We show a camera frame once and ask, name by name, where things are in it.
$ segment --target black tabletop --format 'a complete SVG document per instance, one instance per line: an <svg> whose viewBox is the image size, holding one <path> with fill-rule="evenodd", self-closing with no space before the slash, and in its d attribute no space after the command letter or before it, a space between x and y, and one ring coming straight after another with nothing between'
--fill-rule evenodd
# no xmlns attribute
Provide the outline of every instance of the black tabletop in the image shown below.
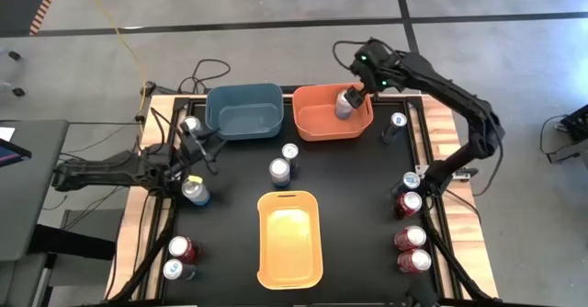
<svg viewBox="0 0 588 307"><path fill-rule="evenodd" d="M29 160L0 168L0 261L12 261L27 252L69 123L39 120L0 126L16 128L10 142L32 153Z"/></svg>
<svg viewBox="0 0 588 307"><path fill-rule="evenodd" d="M166 304L360 303L404 301L415 278L433 285L430 274L406 275L396 266L399 252L392 237L418 217L396 221L390 214L390 188L414 170L408 131L395 142L380 141L390 115L401 103L374 106L373 123L353 140L305 142L296 130L291 106L285 105L282 129L275 138L229 142L218 157L218 176L204 165L193 172L211 191L208 206L186 199L178 203L176 234L202 243L198 275L190 281L166 281ZM204 108L194 115L203 117ZM268 290L257 280L259 215L257 201L275 191L270 162L282 146L299 146L300 170L287 190L306 190L319 204L323 275L304 290Z"/></svg>

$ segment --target plastic bin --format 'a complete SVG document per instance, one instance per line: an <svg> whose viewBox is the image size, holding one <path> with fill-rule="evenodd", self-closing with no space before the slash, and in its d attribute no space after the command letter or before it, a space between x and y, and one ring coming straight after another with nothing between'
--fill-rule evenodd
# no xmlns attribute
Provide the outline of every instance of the plastic bin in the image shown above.
<svg viewBox="0 0 588 307"><path fill-rule="evenodd" d="M322 278L319 204L306 191L270 192L257 202L259 271L270 290L305 289Z"/></svg>
<svg viewBox="0 0 588 307"><path fill-rule="evenodd" d="M282 90L273 84L213 88L206 101L206 124L227 141L270 138L284 119Z"/></svg>
<svg viewBox="0 0 588 307"><path fill-rule="evenodd" d="M300 87L294 92L294 122L303 140L317 142L355 138L369 126L374 119L369 97L352 112L349 119L338 119L334 115L337 95L349 86L363 87L361 83L312 85Z"/></svg>

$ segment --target gray plastic bin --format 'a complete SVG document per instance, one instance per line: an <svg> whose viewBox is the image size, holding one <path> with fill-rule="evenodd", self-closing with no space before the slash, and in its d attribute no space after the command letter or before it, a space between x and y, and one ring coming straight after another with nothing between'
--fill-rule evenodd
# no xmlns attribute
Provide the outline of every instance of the gray plastic bin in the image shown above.
<svg viewBox="0 0 588 307"><path fill-rule="evenodd" d="M284 119L282 89L274 84L213 88L206 101L206 124L227 141L270 138Z"/></svg>

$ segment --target yellow cable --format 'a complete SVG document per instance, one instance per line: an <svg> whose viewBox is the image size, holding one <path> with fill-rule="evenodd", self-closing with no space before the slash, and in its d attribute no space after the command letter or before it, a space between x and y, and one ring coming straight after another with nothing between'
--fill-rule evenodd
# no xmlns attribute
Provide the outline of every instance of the yellow cable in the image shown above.
<svg viewBox="0 0 588 307"><path fill-rule="evenodd" d="M102 9L102 13L104 13L104 15L108 18L108 21L110 22L110 26L112 26L114 31L117 33L117 36L119 38L120 43L122 43L122 45L124 45L127 48L127 50L129 50L130 54L132 55L133 61L137 65L137 70L139 71L139 77L142 82L142 90L143 90L142 96L141 96L141 104L139 105L139 112L138 112L138 114L141 114L143 111L143 107L145 106L145 94L147 93L146 92L147 90L145 89L145 72L143 70L143 66L141 65L141 62L139 61L139 58L137 57L135 52L132 50L132 48L129 46L129 44L127 44L125 39L120 34L119 28L117 27L117 24L115 23L114 18L110 15L110 13L108 13L108 10L105 8L104 4L102 4L102 1L101 0L94 0L94 1L98 5L98 7L100 7L100 9ZM143 127L141 124L139 124L139 128L141 129L141 133L143 133Z"/></svg>

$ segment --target soda can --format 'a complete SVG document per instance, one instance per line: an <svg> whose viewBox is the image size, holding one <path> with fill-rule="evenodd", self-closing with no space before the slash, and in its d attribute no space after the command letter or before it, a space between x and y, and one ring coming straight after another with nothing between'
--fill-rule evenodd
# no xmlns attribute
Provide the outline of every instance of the soda can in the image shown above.
<svg viewBox="0 0 588 307"><path fill-rule="evenodd" d="M415 214L423 206L423 200L416 192L401 193L392 208L394 217L397 220L406 219L407 217Z"/></svg>
<svg viewBox="0 0 588 307"><path fill-rule="evenodd" d="M186 124L189 131L202 131L202 123L197 117L187 116L183 123Z"/></svg>
<svg viewBox="0 0 588 307"><path fill-rule="evenodd" d="M346 90L339 92L337 95L337 101L335 102L334 115L339 119L349 119L351 112L353 111L353 107L349 104L349 101L345 99L346 92Z"/></svg>
<svg viewBox="0 0 588 307"><path fill-rule="evenodd" d="M167 247L171 256L190 265L196 264L198 256L202 252L200 244L194 244L190 238L185 236L174 237Z"/></svg>
<svg viewBox="0 0 588 307"><path fill-rule="evenodd" d="M288 161L290 171L293 172L298 169L298 159L296 158L298 156L298 146L293 143L287 143L282 147L282 156Z"/></svg>
<svg viewBox="0 0 588 307"><path fill-rule="evenodd" d="M401 251L419 248L426 242L426 233L416 225L407 226L394 235L394 244Z"/></svg>
<svg viewBox="0 0 588 307"><path fill-rule="evenodd" d="M396 182L394 187L390 190L392 199L403 193L417 189L421 185L421 178L413 172L405 173L402 178Z"/></svg>
<svg viewBox="0 0 588 307"><path fill-rule="evenodd" d="M278 158L269 164L269 175L276 187L285 187L290 182L290 165L288 161Z"/></svg>
<svg viewBox="0 0 588 307"><path fill-rule="evenodd" d="M196 266L187 265L180 262L178 259L171 259L165 262L164 276L166 279L182 279L191 280L196 275Z"/></svg>
<svg viewBox="0 0 588 307"><path fill-rule="evenodd" d="M394 136L406 127L406 116L402 113L394 113L390 117L390 123L384 127L382 131L382 141L385 143L391 143L394 140Z"/></svg>
<svg viewBox="0 0 588 307"><path fill-rule="evenodd" d="M405 273L421 273L431 267L431 256L417 248L403 252L398 256L398 267Z"/></svg>
<svg viewBox="0 0 588 307"><path fill-rule="evenodd" d="M182 183L182 194L197 206L204 206L210 200L210 193L200 176L188 176Z"/></svg>

